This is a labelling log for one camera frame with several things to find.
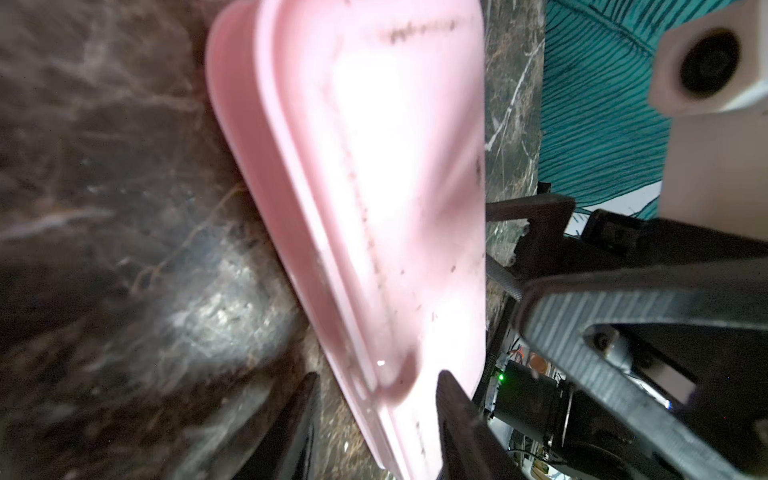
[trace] pink plastic tray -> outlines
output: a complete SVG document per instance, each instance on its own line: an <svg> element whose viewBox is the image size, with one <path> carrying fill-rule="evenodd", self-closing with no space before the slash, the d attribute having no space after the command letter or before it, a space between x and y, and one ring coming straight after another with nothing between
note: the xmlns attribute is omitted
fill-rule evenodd
<svg viewBox="0 0 768 480"><path fill-rule="evenodd" d="M442 466L435 387L485 360L476 0L234 2L210 97L379 466Z"/></svg>

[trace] dirt smudge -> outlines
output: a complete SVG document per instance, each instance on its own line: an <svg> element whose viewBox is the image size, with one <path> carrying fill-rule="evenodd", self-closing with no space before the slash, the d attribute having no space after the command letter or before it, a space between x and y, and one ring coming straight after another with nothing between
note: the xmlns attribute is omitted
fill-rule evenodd
<svg viewBox="0 0 768 480"><path fill-rule="evenodd" d="M435 20L433 22L415 24L408 22L405 26L400 28L393 28L388 30L384 37L391 44L394 45L398 41L406 42L415 36L423 36L434 33L446 33L457 29L462 26L464 21L460 18L453 20Z"/></svg>

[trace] cable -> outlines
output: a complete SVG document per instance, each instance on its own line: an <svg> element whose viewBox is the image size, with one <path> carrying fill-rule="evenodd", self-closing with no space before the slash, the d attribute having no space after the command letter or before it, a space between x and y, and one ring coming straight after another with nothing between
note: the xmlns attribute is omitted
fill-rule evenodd
<svg viewBox="0 0 768 480"><path fill-rule="evenodd" d="M485 274L501 286L507 293L511 295L516 301L520 301L523 298L523 284L520 280L516 279L511 273L507 271L499 262L494 260L493 257L485 255Z"/></svg>
<svg viewBox="0 0 768 480"><path fill-rule="evenodd" d="M507 455L512 455L513 453L516 453L516 452L520 452L520 453L522 453L523 455L530 455L531 457L534 457L534 458L536 458L538 461L540 461L540 462L542 462L542 463L546 463L547 465L549 465L549 466L551 466L551 467L555 467L555 466L557 466L557 465L565 465L565 462L556 462L556 461L554 461L554 460L547 460L546 458L544 458L544 457L542 457L542 456L540 456L540 455L536 455L535 453L531 453L531 452L529 452L528 450L524 450L524 449L512 449L512 450L507 450Z"/></svg>

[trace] white vein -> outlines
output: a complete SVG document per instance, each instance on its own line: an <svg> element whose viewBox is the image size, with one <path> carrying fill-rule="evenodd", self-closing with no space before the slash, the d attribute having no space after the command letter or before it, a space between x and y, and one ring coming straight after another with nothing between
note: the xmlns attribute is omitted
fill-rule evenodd
<svg viewBox="0 0 768 480"><path fill-rule="evenodd" d="M502 120L501 124L496 128L496 131L493 132L493 135L491 136L491 140L488 141L487 144L485 144L485 151L491 151L493 148L494 142L496 142L496 137L498 137L500 134L503 134L504 131L507 129L507 125L509 124L509 118L512 116L512 112L515 109L515 102L518 99L518 93L520 92L520 87L523 85L523 80L525 80L525 75L528 74L528 69L531 67L531 63L533 62L533 59L536 58L536 54L541 49L541 47L544 45L544 40L541 40L538 45L536 45L536 49L531 52L531 54L528 56L528 61L525 62L525 67L523 68L523 72L520 74L520 79L518 80L518 84L515 86L515 91L512 93L512 99L509 101L509 106L507 107L507 111L504 112L504 119Z"/></svg>

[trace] white plastic part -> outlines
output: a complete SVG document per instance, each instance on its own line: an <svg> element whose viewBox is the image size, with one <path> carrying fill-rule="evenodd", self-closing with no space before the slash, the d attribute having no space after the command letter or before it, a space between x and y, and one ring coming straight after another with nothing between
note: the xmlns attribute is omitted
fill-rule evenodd
<svg viewBox="0 0 768 480"><path fill-rule="evenodd" d="M680 67L713 30L739 39L730 81L708 98L686 93ZM648 103L674 117L659 202L663 218L768 240L768 0L743 0L661 39Z"/></svg>

